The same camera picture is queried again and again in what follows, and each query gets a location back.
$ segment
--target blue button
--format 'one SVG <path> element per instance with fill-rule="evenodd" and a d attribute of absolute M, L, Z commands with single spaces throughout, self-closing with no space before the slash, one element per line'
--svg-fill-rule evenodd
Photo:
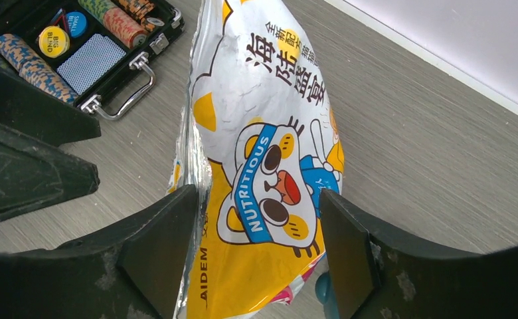
<path fill-rule="evenodd" d="M 69 12 L 66 15 L 69 33 L 72 38 L 78 38 L 87 30 L 87 18 L 81 12 Z"/>

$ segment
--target wooden floor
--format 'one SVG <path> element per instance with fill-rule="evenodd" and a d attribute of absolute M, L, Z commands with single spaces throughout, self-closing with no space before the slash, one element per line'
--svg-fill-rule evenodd
<path fill-rule="evenodd" d="M 164 196 L 200 5 L 171 2 L 187 32 L 153 64 L 157 88 L 121 122 L 103 122 L 101 138 L 63 147 L 98 165 L 100 190 L 1 223 L 0 251 L 54 248 Z M 285 2 L 321 60 L 346 151 L 346 198 L 445 245 L 517 244 L 518 117 L 322 0 Z M 257 318 L 323 318 L 313 282 L 290 307 Z"/>

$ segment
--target white baseboard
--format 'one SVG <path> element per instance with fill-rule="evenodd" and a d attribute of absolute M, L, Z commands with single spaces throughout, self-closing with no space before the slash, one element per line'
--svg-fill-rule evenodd
<path fill-rule="evenodd" d="M 485 97 L 489 98 L 490 100 L 494 101 L 495 103 L 498 103 L 502 107 L 508 109 L 508 111 L 518 115 L 518 104 L 516 102 L 508 99 L 504 95 L 498 93 L 497 91 L 490 88 L 489 86 L 486 86 L 482 82 L 469 76 L 468 74 L 466 74 L 462 70 L 456 68 L 452 64 L 450 64 L 450 63 L 446 62 L 445 60 L 441 59 L 440 57 L 432 54 L 431 52 L 424 49 L 420 45 L 412 42 L 410 39 L 402 36 L 400 33 L 392 30 L 388 26 L 382 24 L 380 21 L 378 21 L 375 18 L 371 17 L 370 15 L 362 12 L 358 8 L 352 6 L 345 0 L 324 0 L 324 1 L 329 3 L 330 5 L 334 6 L 338 10 L 344 12 L 345 14 L 349 15 L 350 17 L 360 21 L 362 24 L 364 24 L 367 27 L 371 28 L 372 30 L 380 33 L 381 35 L 390 39 L 392 42 L 400 45 L 404 49 L 415 54 L 416 56 L 419 56 L 421 59 L 425 60 L 427 63 L 439 68 L 441 71 L 445 72 L 446 74 L 449 74 L 453 78 L 459 80 L 460 82 L 462 82 L 465 85 L 469 86 L 470 88 L 474 89 L 476 92 L 479 92 L 480 94 L 484 95 Z"/>

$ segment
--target yellow and white bag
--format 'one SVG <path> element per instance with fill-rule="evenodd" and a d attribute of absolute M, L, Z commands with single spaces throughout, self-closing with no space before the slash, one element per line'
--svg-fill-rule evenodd
<path fill-rule="evenodd" d="M 325 254 L 319 194 L 341 192 L 345 163 L 333 112 L 281 0 L 204 0 L 187 90 L 169 190 L 196 184 L 202 215 L 176 316 L 249 318 Z"/>

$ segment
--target cartoon eye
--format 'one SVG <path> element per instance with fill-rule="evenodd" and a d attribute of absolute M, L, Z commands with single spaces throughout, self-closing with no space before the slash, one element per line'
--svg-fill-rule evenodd
<path fill-rule="evenodd" d="M 265 174 L 271 174 L 280 164 L 282 153 L 278 145 L 273 145 L 267 150 L 267 154 L 263 159 L 261 169 Z"/>
<path fill-rule="evenodd" d="M 288 223 L 288 211 L 281 202 L 267 198 L 261 201 L 261 211 L 267 221 L 275 226 L 284 226 Z"/>

